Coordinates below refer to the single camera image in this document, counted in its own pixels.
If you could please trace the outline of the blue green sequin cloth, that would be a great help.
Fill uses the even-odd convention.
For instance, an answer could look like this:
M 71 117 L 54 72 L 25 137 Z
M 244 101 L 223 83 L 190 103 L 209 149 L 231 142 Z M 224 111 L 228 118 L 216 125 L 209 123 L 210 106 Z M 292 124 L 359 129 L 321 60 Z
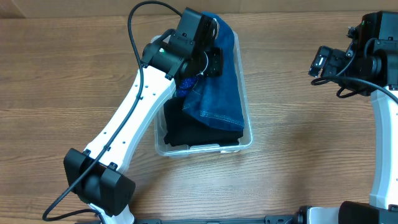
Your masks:
M 183 79 L 177 86 L 174 93 L 175 98 L 185 98 L 191 91 L 191 89 L 197 84 L 198 77 L 191 77 Z

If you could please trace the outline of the blue denim cloth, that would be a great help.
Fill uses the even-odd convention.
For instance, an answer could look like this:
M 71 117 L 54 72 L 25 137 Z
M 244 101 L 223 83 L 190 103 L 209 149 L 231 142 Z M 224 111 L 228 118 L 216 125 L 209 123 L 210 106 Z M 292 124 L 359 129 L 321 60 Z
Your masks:
M 215 46 L 223 51 L 223 73 L 219 77 L 201 78 L 187 93 L 182 111 L 215 129 L 242 131 L 244 117 L 234 66 L 234 34 L 221 17 L 210 12 L 220 25 Z

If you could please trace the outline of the black cloth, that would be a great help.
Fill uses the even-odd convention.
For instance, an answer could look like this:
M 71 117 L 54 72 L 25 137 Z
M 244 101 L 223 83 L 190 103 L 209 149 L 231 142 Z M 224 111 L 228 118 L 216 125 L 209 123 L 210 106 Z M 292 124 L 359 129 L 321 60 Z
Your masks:
M 171 146 L 196 146 L 219 144 L 229 146 L 238 144 L 242 131 L 226 131 L 211 128 L 183 112 L 184 98 L 172 98 L 164 105 L 167 134 L 164 143 Z

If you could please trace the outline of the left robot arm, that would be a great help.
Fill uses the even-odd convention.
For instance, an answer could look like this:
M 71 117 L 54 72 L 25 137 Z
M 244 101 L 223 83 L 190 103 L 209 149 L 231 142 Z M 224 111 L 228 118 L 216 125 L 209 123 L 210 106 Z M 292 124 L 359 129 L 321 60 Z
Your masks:
M 134 83 L 102 132 L 83 152 L 70 149 L 66 154 L 63 165 L 68 184 L 100 223 L 134 223 L 129 202 L 136 185 L 124 172 L 178 83 L 221 73 L 221 55 L 213 51 L 218 29 L 215 18 L 186 8 L 176 29 L 145 46 Z

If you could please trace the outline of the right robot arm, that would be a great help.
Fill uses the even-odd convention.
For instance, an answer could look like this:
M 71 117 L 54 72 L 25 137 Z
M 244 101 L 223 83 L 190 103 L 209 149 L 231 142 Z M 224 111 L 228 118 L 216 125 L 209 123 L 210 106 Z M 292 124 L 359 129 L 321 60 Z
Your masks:
M 338 98 L 370 98 L 376 161 L 369 201 L 304 206 L 291 223 L 397 224 L 397 13 L 365 14 L 347 36 L 351 43 L 345 51 L 319 47 L 308 74 L 313 86 L 336 83 Z

